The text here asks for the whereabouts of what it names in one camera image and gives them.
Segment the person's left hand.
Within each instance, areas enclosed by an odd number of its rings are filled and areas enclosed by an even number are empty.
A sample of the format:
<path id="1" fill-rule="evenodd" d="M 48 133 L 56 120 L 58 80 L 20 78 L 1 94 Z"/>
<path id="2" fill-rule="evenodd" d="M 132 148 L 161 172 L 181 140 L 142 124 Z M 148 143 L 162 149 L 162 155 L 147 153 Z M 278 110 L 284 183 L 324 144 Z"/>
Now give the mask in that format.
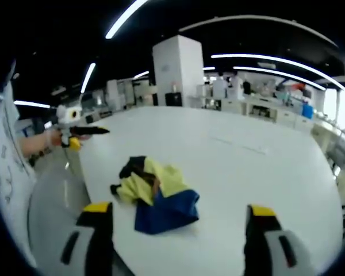
<path id="1" fill-rule="evenodd" d="M 62 133 L 58 129 L 47 129 L 45 131 L 45 138 L 48 148 L 62 146 Z"/>

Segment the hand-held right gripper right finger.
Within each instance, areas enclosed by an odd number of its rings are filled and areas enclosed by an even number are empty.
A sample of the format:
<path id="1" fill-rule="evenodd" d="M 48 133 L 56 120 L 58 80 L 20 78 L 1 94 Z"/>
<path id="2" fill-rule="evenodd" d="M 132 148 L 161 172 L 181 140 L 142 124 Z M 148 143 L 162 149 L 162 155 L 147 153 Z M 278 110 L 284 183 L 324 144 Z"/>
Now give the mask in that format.
<path id="1" fill-rule="evenodd" d="M 245 234 L 244 275 L 315 275 L 308 250 L 272 209 L 248 205 Z"/>

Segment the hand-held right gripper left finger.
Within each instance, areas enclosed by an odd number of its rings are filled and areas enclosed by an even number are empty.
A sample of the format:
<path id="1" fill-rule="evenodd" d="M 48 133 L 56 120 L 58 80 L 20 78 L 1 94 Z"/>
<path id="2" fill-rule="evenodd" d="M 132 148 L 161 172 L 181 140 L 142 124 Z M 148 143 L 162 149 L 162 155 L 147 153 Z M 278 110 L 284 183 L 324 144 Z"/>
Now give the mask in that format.
<path id="1" fill-rule="evenodd" d="M 87 205 L 60 251 L 56 275 L 112 275 L 113 205 Z"/>

